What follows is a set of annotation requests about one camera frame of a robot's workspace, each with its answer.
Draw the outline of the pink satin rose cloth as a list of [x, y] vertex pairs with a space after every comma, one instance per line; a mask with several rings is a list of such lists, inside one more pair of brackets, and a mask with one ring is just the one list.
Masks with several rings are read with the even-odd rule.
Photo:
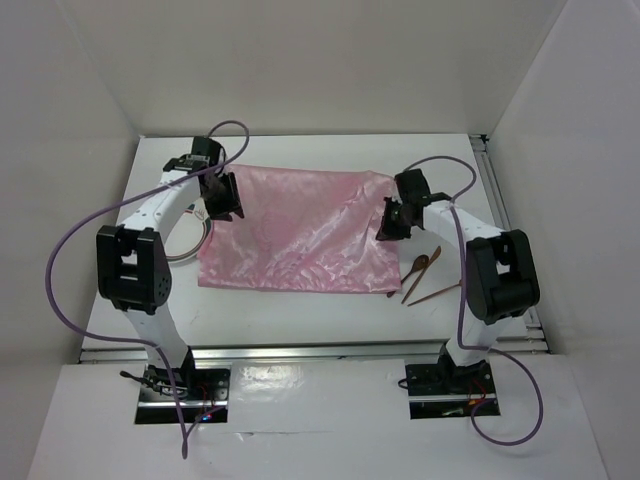
[[391, 176], [231, 167], [244, 216], [216, 221], [198, 253], [205, 288], [372, 294], [399, 289], [395, 244], [381, 242]]

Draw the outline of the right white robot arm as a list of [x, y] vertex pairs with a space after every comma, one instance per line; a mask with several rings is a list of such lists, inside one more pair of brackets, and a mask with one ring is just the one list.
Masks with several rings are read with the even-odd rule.
[[503, 230], [460, 209], [456, 196], [433, 192], [419, 169], [394, 177], [397, 199], [387, 197], [380, 241], [409, 239], [419, 228], [460, 255], [461, 300], [456, 332], [433, 365], [411, 365], [400, 385], [413, 396], [471, 393], [482, 386], [487, 357], [513, 318], [540, 300], [530, 242], [521, 230]]

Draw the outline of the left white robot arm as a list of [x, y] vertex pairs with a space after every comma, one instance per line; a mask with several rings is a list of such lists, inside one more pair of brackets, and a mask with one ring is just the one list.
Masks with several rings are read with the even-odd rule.
[[123, 223], [103, 226], [96, 235], [99, 293], [125, 314], [144, 342], [146, 381], [176, 399], [193, 394], [198, 376], [168, 307], [172, 275], [164, 242], [197, 200], [211, 221], [244, 216], [235, 175], [222, 166], [226, 160], [219, 142], [195, 137], [189, 153], [164, 165], [161, 192]]

